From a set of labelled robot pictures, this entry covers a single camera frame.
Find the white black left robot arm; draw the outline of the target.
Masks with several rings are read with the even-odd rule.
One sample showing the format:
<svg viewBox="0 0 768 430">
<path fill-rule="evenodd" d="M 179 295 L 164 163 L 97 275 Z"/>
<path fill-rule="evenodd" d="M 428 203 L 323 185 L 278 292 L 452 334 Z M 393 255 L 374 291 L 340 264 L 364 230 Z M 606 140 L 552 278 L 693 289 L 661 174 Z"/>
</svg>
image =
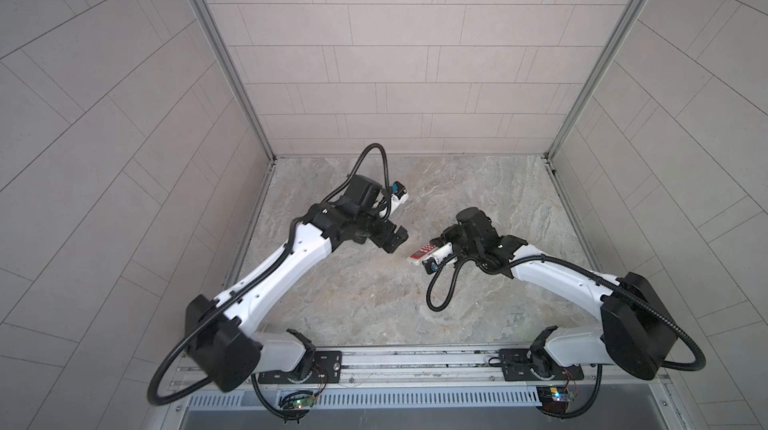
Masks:
<svg viewBox="0 0 768 430">
<path fill-rule="evenodd" d="M 388 217 L 407 198 L 399 181 L 383 188 L 356 175 L 340 198 L 312 205 L 292 225 L 283 248 L 214 299 L 198 296 L 188 305 L 187 329 L 197 324 L 203 328 L 186 346 L 187 356 L 223 392 L 236 389 L 254 373 L 278 371 L 298 381 L 307 378 L 314 344 L 292 329 L 262 332 L 262 320 L 311 267 L 342 243 L 370 241 L 392 253 L 406 242 L 407 230 Z"/>
</svg>

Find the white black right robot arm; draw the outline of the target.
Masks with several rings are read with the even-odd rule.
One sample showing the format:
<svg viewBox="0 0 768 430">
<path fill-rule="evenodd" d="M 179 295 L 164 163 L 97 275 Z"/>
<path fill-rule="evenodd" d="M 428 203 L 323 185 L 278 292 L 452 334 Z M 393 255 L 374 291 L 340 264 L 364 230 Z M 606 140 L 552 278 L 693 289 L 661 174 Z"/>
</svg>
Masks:
<svg viewBox="0 0 768 430">
<path fill-rule="evenodd" d="M 591 314 L 594 325 L 550 326 L 533 341 L 523 360 L 540 379 L 555 377 L 559 367 L 608 364 L 651 380 L 678 339 L 673 319 L 644 277 L 596 273 L 548 255 L 520 237 L 499 234 L 476 207 L 460 211 L 456 224 L 409 260 L 432 276 L 448 264 L 459 269 L 473 263 L 487 275 L 538 285 Z"/>
</svg>

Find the white remote control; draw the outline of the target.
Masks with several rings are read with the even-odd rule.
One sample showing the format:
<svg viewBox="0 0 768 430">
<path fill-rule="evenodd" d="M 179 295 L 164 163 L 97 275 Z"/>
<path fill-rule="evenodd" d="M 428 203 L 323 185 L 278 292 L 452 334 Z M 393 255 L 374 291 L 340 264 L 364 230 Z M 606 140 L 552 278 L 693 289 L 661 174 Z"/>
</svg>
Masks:
<svg viewBox="0 0 768 430">
<path fill-rule="evenodd" d="M 444 246 L 436 243 L 428 243 L 422 246 L 408 257 L 408 262 L 413 265 L 423 264 L 423 260 L 430 256 L 445 256 L 448 257 L 452 254 L 453 247 L 451 243 Z"/>
</svg>

